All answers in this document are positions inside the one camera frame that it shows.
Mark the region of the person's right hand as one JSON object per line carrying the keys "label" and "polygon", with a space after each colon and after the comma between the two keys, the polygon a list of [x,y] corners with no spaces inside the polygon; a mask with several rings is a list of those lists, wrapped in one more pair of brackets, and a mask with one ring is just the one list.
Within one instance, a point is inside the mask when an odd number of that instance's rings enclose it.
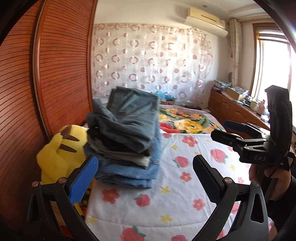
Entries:
{"label": "person's right hand", "polygon": [[249,169],[249,180],[262,183],[263,177],[277,179],[273,191],[269,195],[269,200],[277,200],[287,191],[290,181],[290,171],[284,170],[278,166],[266,167],[264,165],[252,164]]}

